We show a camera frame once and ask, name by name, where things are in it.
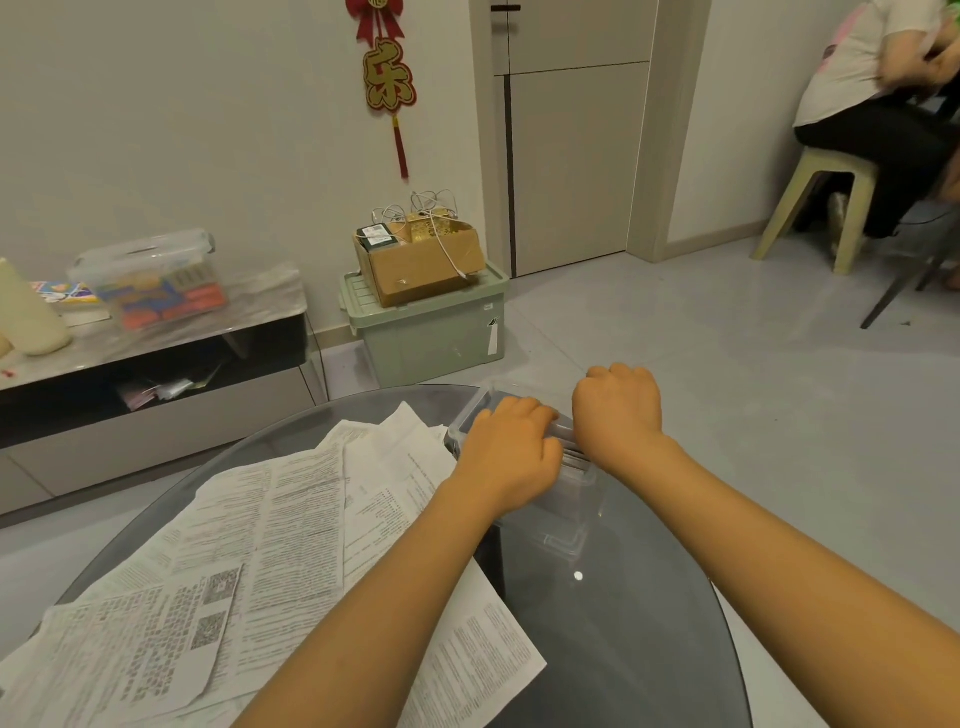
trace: cabinet drawer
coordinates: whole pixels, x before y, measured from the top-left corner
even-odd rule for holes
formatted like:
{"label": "cabinet drawer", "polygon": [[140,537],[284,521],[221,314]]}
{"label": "cabinet drawer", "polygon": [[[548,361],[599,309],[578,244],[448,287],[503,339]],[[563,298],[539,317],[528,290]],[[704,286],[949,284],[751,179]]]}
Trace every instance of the cabinet drawer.
{"label": "cabinet drawer", "polygon": [[49,499],[49,493],[17,468],[7,455],[0,453],[0,514]]}
{"label": "cabinet drawer", "polygon": [[55,496],[241,440],[313,407],[300,369],[17,445],[7,454]]}

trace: hanging decoration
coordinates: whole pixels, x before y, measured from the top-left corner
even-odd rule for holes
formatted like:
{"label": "hanging decoration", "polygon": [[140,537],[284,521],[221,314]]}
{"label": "hanging decoration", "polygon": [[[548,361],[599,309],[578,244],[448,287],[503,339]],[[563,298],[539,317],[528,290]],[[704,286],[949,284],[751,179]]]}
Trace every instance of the hanging decoration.
{"label": "hanging decoration", "polygon": [[400,176],[410,178],[407,156],[400,134],[400,107],[417,102],[414,75],[403,62],[403,48],[398,38],[404,37],[396,17],[403,12],[403,0],[347,0],[347,10],[360,18],[357,40],[366,40],[372,50],[363,58],[367,105],[374,111],[387,111],[393,117],[396,157]]}

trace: hand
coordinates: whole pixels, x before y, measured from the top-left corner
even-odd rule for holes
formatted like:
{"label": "hand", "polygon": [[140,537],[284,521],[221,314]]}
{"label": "hand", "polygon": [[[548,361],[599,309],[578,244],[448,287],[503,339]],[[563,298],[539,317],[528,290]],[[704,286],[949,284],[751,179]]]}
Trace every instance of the hand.
{"label": "hand", "polygon": [[660,388],[642,368],[591,367],[573,393],[577,444],[620,480],[632,458],[663,439]]}
{"label": "hand", "polygon": [[485,409],[477,415],[446,483],[449,492],[479,497],[490,506],[492,521],[546,493],[564,459],[559,440],[543,439],[556,419],[556,410],[533,398],[508,397],[492,414]]}
{"label": "hand", "polygon": [[942,86],[949,84],[960,73],[960,48],[950,46],[946,51],[930,62],[933,66],[933,84]]}

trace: white shirt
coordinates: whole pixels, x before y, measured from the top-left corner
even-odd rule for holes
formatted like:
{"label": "white shirt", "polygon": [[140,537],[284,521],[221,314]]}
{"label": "white shirt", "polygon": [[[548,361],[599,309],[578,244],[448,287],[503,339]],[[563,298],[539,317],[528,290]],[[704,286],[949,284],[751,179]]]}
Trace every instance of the white shirt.
{"label": "white shirt", "polygon": [[885,95],[877,77],[883,40],[921,31],[925,57],[943,25],[944,0],[868,0],[848,17],[824,53],[824,62],[800,102],[795,127],[814,124]]}

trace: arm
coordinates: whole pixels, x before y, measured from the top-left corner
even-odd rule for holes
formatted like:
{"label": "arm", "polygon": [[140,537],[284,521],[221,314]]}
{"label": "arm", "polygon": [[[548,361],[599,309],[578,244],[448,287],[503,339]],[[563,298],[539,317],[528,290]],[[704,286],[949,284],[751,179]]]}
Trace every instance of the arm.
{"label": "arm", "polygon": [[645,370],[594,367],[577,440],[642,497],[830,725],[960,725],[960,635],[695,463]]}
{"label": "arm", "polygon": [[925,33],[903,31],[887,36],[880,53],[879,82],[884,89],[892,91],[904,86],[942,85],[940,63],[924,61],[920,46]]}
{"label": "arm", "polygon": [[944,11],[944,24],[940,27],[940,34],[933,43],[933,50],[946,51],[951,45],[960,40],[960,26],[951,10]]}
{"label": "arm", "polygon": [[507,398],[482,412],[453,475],[393,548],[317,626],[235,728],[396,726],[433,631],[493,521],[544,493],[563,446],[557,413]]}

